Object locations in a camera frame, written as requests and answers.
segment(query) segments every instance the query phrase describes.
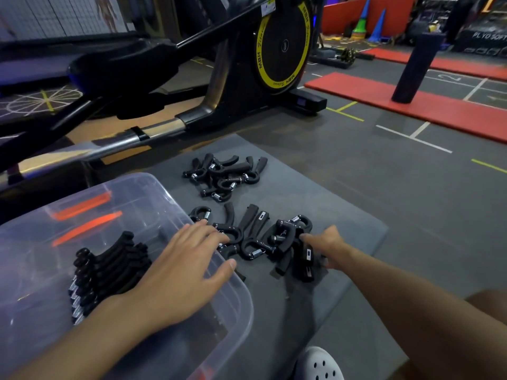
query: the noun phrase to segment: red mat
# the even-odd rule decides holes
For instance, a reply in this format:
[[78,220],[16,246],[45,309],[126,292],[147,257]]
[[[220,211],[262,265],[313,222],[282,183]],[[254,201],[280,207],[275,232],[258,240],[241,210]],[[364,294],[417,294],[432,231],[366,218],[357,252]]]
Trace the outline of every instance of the red mat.
[[506,110],[421,91],[411,104],[398,104],[390,100],[395,85],[343,73],[319,77],[305,87],[507,143]]
[[[382,48],[368,49],[366,53],[375,55],[375,57],[380,60],[387,60],[402,64],[406,64],[410,57],[410,53],[408,52]],[[487,77],[492,80],[507,81],[507,66],[504,65],[488,65],[479,62],[475,63],[472,61],[451,60],[436,57],[433,60],[433,63],[431,63],[430,68],[467,74],[469,76]]]

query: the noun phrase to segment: agility cone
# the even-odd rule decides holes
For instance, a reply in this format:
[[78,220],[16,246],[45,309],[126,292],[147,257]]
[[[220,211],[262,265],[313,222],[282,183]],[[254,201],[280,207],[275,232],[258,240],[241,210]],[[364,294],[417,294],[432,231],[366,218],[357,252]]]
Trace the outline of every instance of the agility cone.
[[385,8],[380,15],[379,20],[377,21],[377,25],[375,25],[375,29],[372,32],[368,41],[371,42],[380,42],[380,37],[382,36],[382,26],[384,25],[384,17],[385,17]]
[[356,28],[352,31],[351,38],[355,38],[356,40],[362,40],[366,37],[366,18],[368,17],[369,6],[370,0],[366,0],[366,4],[364,4],[363,12],[361,13],[361,17],[359,17],[358,24]]

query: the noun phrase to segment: gym floor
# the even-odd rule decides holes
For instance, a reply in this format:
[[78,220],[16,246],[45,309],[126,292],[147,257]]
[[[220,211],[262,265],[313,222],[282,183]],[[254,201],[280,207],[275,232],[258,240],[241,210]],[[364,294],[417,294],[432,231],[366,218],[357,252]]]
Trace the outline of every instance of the gym floor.
[[[194,59],[165,88],[205,83],[212,66]],[[381,60],[356,60],[348,70],[308,65],[300,85],[334,71],[395,84],[402,70],[402,64]],[[507,109],[507,83],[431,70],[421,90]],[[325,96],[328,109],[316,117],[272,109],[218,133],[160,145],[109,165],[103,173],[112,178],[143,169],[239,133],[386,223],[389,233],[376,254],[379,259],[461,297],[507,287],[507,147]],[[347,380],[386,379],[406,359],[354,286],[311,344],[328,350]]]

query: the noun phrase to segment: hand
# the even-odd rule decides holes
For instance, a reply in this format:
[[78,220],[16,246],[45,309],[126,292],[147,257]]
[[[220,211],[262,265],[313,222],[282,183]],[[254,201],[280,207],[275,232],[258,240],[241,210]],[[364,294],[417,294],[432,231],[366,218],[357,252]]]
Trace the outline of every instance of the hand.
[[302,234],[300,239],[327,257],[326,268],[342,270],[343,258],[354,250],[345,243],[336,225],[331,225],[320,235]]
[[234,259],[224,262],[209,279],[204,279],[213,252],[229,238],[201,220],[185,224],[148,269],[125,301],[147,329],[155,333],[179,323],[206,305],[230,279]]

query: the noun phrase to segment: clear plastic storage bin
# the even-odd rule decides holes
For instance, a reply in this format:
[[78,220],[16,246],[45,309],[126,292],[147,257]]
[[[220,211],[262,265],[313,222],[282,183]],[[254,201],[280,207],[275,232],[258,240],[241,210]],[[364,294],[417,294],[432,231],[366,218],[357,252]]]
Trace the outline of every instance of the clear plastic storage bin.
[[[135,173],[0,226],[0,377],[72,328],[67,289],[76,251],[99,254],[129,230],[155,260],[190,222],[154,176]],[[215,253],[207,274],[223,261]],[[105,378],[211,378],[244,341],[253,315],[250,293],[234,274],[209,305],[143,341]]]

